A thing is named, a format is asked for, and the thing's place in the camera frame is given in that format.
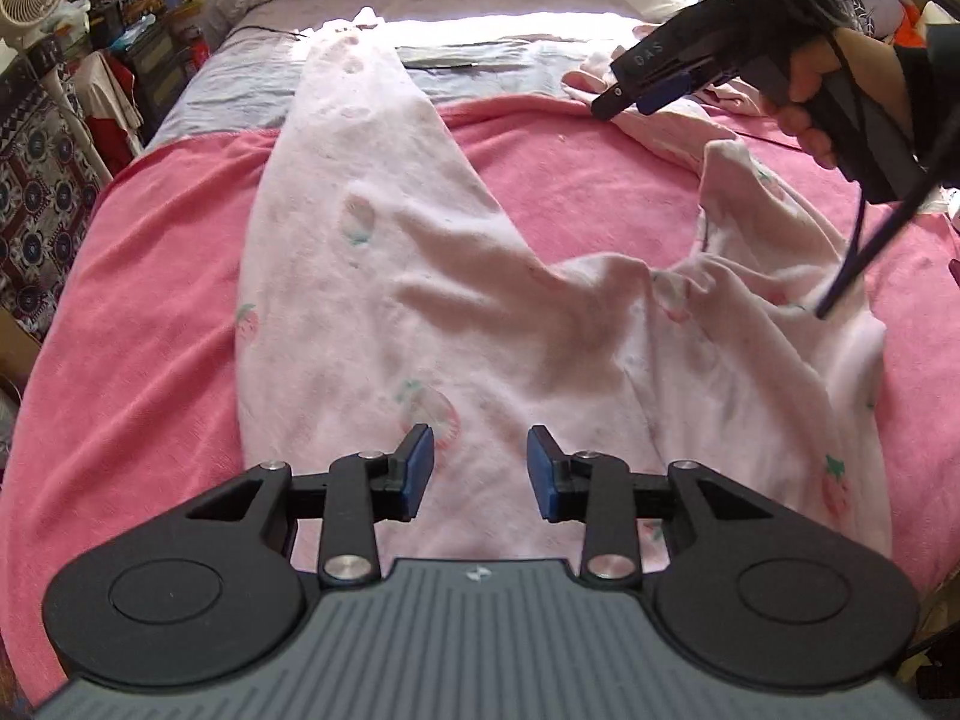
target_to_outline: strawberry print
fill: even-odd
[[[768,303],[775,306],[785,306],[789,301],[786,299],[786,293],[783,290],[772,290],[766,298]]]
[[[260,317],[256,314],[253,303],[244,303],[237,310],[236,327],[238,346],[246,348],[253,343],[260,329]]]
[[[770,172],[770,170],[767,170],[765,166],[760,165],[760,163],[756,163],[755,166],[757,167],[757,179],[760,180],[760,186],[768,191],[774,199],[786,200],[784,187],[781,186],[776,175]]]
[[[640,533],[649,538],[650,541],[663,541],[664,525],[662,525],[662,522],[659,519],[644,519],[640,523]]]
[[[847,469],[843,461],[827,455],[827,466],[821,480],[821,493],[824,506],[838,524],[850,511],[850,485],[847,481]]]
[[[368,244],[376,227],[376,211],[368,199],[349,196],[340,216],[340,231],[354,247]]]
[[[425,423],[433,428],[438,449],[448,449],[460,437],[460,415],[446,396],[432,386],[408,379],[395,398],[400,403],[400,427],[407,432],[414,425]]]

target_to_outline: red cloth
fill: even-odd
[[[120,88],[123,89],[127,95],[127,100],[129,100],[131,104],[136,105],[133,99],[133,84],[136,78],[133,76],[133,73],[110,52],[104,52],[104,57],[107,57],[107,65],[109,65],[110,72],[113,74],[113,77],[117,79]]]
[[[501,98],[448,109],[445,122],[544,260],[614,250],[665,266],[688,253],[695,178],[582,107]],[[748,126],[752,151],[850,229],[856,187],[771,142],[781,138],[769,122]],[[247,132],[173,143],[100,200],[27,389],[0,495],[0,630],[35,701],[62,680],[40,621],[59,567],[241,469],[236,284],[274,141],[275,132]],[[927,218],[868,278],[888,326],[877,419],[895,559],[921,589],[960,560],[952,256],[946,223]]]
[[[917,31],[917,22],[920,20],[920,9],[913,2],[902,2],[904,6],[904,20],[894,32],[894,43],[906,46],[909,49],[925,49],[926,41]]]
[[[103,158],[111,175],[117,175],[120,170],[133,162],[133,153],[130,151],[130,141],[127,134],[113,119],[97,119],[86,117],[86,125],[93,136],[93,145]]]

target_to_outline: human hand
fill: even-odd
[[[886,110],[912,141],[910,98],[904,70],[894,47],[852,29],[837,29],[833,37],[850,65],[856,84]],[[840,70],[840,60],[826,38],[819,37],[795,50],[790,57],[791,103],[806,103],[813,98],[820,90],[823,76],[837,70]],[[820,167],[832,169],[837,166],[829,135],[814,127],[805,108],[798,104],[777,107],[767,98],[762,100],[761,106],[765,113],[776,119],[784,134],[797,138],[800,148]]]

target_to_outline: desk fan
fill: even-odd
[[[93,145],[86,125],[75,113],[73,106],[66,98],[64,86],[56,72],[56,62],[51,61],[49,52],[42,49],[43,32],[40,24],[56,10],[61,0],[0,0],[0,38],[7,45],[22,53],[30,61],[34,72],[40,76],[40,85],[54,100],[56,107],[64,114],[67,126],[77,142],[78,148],[90,163],[90,167],[97,173],[102,186],[107,186],[112,176],[104,165],[97,149]],[[42,55],[42,61],[37,62],[37,50]]]

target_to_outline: white fan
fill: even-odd
[[[56,10],[61,0],[0,0],[0,38],[7,45],[18,52],[26,53],[38,40],[44,37],[40,31],[40,24]],[[40,84],[46,90],[56,106],[64,113],[66,124],[70,127],[74,139],[85,153],[90,167],[104,186],[112,179],[110,171],[104,165],[90,138],[89,130],[80,120],[66,98],[64,86],[56,74],[56,68],[40,79]]]

